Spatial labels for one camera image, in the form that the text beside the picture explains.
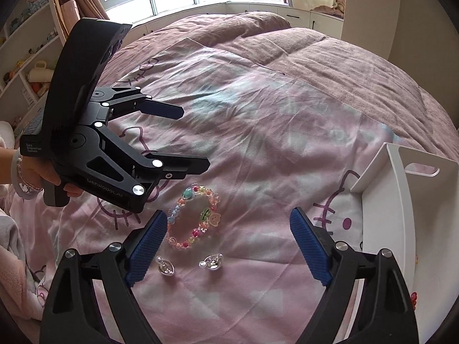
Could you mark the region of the person's left hand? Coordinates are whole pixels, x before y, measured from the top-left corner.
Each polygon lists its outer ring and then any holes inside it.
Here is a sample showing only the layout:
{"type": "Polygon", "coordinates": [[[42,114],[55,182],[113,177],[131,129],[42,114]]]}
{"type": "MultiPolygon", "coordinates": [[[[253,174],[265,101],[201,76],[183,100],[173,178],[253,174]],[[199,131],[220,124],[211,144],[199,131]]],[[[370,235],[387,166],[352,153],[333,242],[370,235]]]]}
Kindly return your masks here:
{"type": "MultiPolygon", "coordinates": [[[[11,184],[11,163],[15,149],[1,148],[1,184],[11,184]]],[[[46,159],[23,157],[23,179],[36,187],[43,188],[42,181],[61,185],[61,179],[51,162],[46,159]]]]}

